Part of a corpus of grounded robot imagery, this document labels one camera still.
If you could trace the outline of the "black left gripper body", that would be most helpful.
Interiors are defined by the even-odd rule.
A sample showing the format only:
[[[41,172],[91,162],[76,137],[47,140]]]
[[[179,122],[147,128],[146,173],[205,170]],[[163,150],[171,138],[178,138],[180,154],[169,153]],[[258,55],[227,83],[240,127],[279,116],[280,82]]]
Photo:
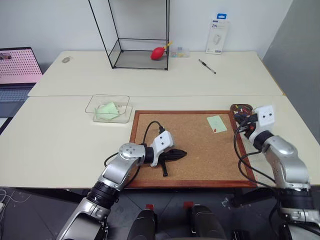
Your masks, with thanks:
[[[163,152],[159,156],[159,161],[162,162],[167,162],[167,161],[175,161],[177,158],[176,156],[176,149],[171,149],[167,152]]]

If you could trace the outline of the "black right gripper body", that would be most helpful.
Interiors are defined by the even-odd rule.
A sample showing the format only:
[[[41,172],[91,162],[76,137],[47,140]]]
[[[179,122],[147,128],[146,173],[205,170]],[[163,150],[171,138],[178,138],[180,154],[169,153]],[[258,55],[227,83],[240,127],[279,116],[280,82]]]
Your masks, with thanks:
[[[258,121],[257,113],[254,113],[246,118],[244,126],[242,127],[243,128],[242,130],[244,131],[244,136],[246,138],[249,138],[251,134],[255,131],[257,121]]]

